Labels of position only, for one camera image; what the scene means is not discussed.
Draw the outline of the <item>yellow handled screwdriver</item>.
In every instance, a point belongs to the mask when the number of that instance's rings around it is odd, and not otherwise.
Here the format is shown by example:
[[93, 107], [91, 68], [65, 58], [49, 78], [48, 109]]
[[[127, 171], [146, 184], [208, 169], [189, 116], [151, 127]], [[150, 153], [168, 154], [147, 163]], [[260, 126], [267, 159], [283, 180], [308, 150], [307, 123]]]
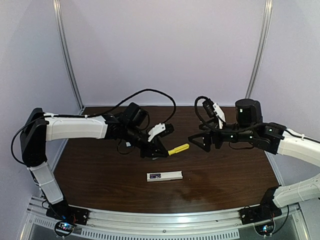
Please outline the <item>yellow handled screwdriver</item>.
[[172, 156], [174, 154], [178, 154], [180, 152], [186, 151], [190, 148], [190, 145], [188, 143], [182, 144], [180, 146], [177, 146], [171, 150], [168, 151], [168, 155]]

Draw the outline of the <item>white remote control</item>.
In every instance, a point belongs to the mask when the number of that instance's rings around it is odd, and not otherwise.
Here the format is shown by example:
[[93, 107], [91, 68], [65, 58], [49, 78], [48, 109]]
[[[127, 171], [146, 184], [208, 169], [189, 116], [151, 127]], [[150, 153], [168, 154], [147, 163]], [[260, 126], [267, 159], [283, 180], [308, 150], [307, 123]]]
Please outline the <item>white remote control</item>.
[[175, 181], [175, 180], [182, 180], [183, 173], [182, 171], [169, 171], [169, 172], [154, 172], [155, 174], [160, 173], [161, 178], [158, 179], [150, 179], [150, 174], [146, 174], [146, 181], [147, 182], [163, 182], [163, 181]]

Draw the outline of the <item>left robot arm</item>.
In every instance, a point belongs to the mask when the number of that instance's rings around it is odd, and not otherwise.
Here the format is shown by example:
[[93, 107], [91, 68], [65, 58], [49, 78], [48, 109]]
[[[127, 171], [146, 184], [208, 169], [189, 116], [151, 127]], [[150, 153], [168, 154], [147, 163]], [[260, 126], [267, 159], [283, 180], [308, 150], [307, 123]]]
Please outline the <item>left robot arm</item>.
[[138, 148], [141, 158], [166, 158], [169, 151], [161, 138], [174, 128], [163, 121], [149, 130], [141, 129], [149, 117], [148, 111], [133, 102], [116, 114], [62, 115], [43, 112], [41, 108], [31, 112], [19, 137], [22, 162], [58, 218], [65, 220], [73, 211], [48, 162], [47, 144], [65, 144], [74, 139], [120, 140]]

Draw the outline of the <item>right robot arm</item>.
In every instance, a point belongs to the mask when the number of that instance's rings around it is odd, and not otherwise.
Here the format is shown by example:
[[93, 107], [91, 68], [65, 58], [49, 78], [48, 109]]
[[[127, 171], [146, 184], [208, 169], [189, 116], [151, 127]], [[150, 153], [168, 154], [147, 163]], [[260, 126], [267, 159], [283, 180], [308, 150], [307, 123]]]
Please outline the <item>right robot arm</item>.
[[[320, 165], [320, 142], [275, 122], [264, 122], [261, 104], [250, 98], [235, 102], [236, 121], [227, 123], [220, 106], [206, 96], [194, 101], [194, 112], [201, 124], [201, 133], [188, 137], [188, 141], [205, 152], [220, 149], [224, 143], [247, 143], [272, 155], [292, 157], [314, 166]], [[320, 176], [268, 189], [261, 201], [268, 209], [320, 197]]]

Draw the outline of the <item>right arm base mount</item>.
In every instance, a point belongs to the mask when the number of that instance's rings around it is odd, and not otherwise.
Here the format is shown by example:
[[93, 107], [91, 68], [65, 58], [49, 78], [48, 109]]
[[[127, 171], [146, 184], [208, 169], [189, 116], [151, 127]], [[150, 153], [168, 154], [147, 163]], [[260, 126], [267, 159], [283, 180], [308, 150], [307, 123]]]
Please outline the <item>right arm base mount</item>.
[[270, 204], [246, 206], [238, 212], [243, 225], [272, 220], [274, 217], [282, 215], [282, 210], [280, 208]]

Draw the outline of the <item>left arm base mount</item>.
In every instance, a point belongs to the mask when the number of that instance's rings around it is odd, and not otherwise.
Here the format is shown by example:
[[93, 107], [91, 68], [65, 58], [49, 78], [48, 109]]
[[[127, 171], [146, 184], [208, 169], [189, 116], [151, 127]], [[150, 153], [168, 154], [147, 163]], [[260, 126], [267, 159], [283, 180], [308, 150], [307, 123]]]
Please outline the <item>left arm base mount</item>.
[[46, 216], [69, 224], [85, 226], [89, 218], [89, 213], [90, 211], [85, 208], [69, 205], [50, 205], [46, 211]]

